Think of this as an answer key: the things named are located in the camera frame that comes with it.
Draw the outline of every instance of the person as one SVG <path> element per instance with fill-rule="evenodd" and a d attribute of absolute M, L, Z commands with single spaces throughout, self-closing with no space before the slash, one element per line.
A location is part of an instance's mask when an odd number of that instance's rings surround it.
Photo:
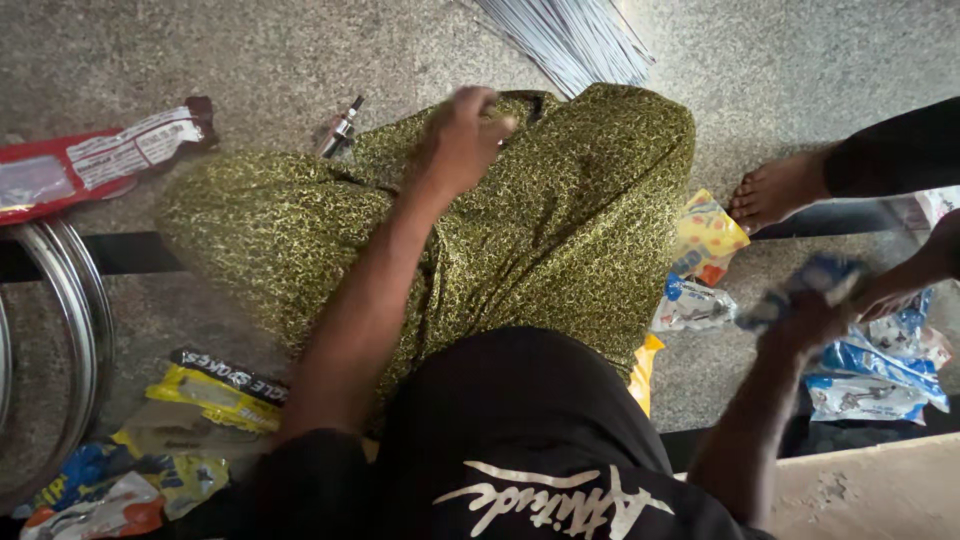
<path fill-rule="evenodd" d="M 744 175 L 730 200 L 747 234 L 831 198 L 887 197 L 960 183 L 960 97 L 912 110 L 815 152 Z M 960 278 L 960 211 L 936 225 L 917 254 L 878 276 L 854 302 L 861 320 L 902 308 L 919 290 Z"/>
<path fill-rule="evenodd" d="M 429 160 L 322 309 L 233 537 L 770 538 L 760 529 L 800 374 L 849 320 L 815 294 L 759 339 L 686 482 L 602 356 L 529 327 L 427 358 L 365 459 L 360 435 L 431 226 L 516 123 L 481 120 L 495 97 L 461 88 L 441 108 Z"/>

